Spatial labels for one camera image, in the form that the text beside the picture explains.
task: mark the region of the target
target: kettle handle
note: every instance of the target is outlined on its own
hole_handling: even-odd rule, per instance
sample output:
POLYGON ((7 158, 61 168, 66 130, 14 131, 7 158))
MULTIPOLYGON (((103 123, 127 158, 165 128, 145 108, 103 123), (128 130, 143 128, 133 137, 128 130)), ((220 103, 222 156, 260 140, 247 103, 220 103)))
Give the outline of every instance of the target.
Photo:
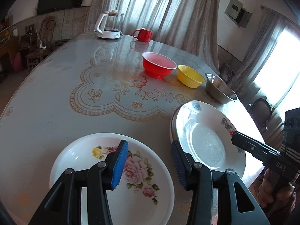
POLYGON ((95 31, 99 32, 100 34, 103 34, 104 27, 105 27, 105 24, 106 24, 106 19, 107 18, 105 19, 105 22, 102 23, 103 18, 105 16, 107 16, 107 13, 101 13, 100 16, 99 16, 99 18, 98 18, 98 20, 97 20, 97 22, 96 22, 96 24, 95 24, 95 27, 94 27, 95 31))

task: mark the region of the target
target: plate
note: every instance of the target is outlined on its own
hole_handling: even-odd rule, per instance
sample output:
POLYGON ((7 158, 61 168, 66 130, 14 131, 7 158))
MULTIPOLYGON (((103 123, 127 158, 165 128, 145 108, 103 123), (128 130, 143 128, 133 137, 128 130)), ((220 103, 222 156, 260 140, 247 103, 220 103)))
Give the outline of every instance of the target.
POLYGON ((179 140, 184 152, 190 153, 195 161, 221 172, 232 168, 242 177, 246 154, 231 142, 235 131, 223 113, 201 101, 182 105, 175 110, 170 123, 171 141, 179 140))
MULTIPOLYGON (((62 172, 88 169, 105 160, 121 140, 129 144, 120 184, 107 191, 114 225, 165 225, 174 205, 174 186, 165 164, 143 143, 114 133, 96 133, 68 145, 57 157, 50 174, 50 188, 62 172)), ((82 188, 81 220, 87 225, 86 188, 82 188)))

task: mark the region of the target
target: white wall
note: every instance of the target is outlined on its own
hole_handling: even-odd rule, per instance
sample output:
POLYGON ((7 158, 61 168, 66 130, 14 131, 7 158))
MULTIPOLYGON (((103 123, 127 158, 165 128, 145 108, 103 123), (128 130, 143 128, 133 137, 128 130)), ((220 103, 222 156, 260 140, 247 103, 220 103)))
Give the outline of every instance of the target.
MULTIPOLYGON (((82 6, 89 6, 92 0, 83 0, 82 6)), ((38 0, 16 0, 8 13, 13 16, 13 24, 36 15, 38 0)))
POLYGON ((253 14, 246 28, 238 28, 224 13, 229 1, 220 0, 218 11, 218 44, 240 61, 243 61, 245 53, 257 30, 262 14, 261 4, 297 23, 295 15, 283 0, 239 0, 244 4, 244 8, 253 14))

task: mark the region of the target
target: floor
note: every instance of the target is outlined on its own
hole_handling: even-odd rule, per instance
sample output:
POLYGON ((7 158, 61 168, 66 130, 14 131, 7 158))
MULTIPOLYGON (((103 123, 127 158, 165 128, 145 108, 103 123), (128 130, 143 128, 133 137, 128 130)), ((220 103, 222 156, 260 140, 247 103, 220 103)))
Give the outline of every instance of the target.
POLYGON ((2 114, 5 106, 13 96, 16 89, 27 77, 28 70, 24 69, 18 73, 9 74, 5 80, 0 83, 0 115, 2 114))

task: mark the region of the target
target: dining table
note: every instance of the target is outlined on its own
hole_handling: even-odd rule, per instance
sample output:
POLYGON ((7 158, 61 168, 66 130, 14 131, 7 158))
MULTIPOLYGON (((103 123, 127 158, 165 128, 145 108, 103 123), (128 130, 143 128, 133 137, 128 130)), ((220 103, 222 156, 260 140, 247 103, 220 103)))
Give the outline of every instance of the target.
MULTIPOLYGON (((202 84, 196 89, 177 79, 145 74, 142 53, 155 52, 201 75, 216 73, 198 56, 129 35, 103 40, 83 33, 45 58, 16 90, 0 118, 0 200, 15 222, 28 224, 49 191, 49 176, 59 153, 71 142, 94 133, 117 133, 151 148, 168 168, 175 203, 167 224, 186 224, 192 191, 180 185, 171 156, 172 113, 192 100, 224 113, 234 127, 264 142, 242 103, 215 101, 202 84)), ((246 153, 241 179, 247 187, 263 169, 246 153)), ((214 192, 213 214, 217 212, 214 192)))

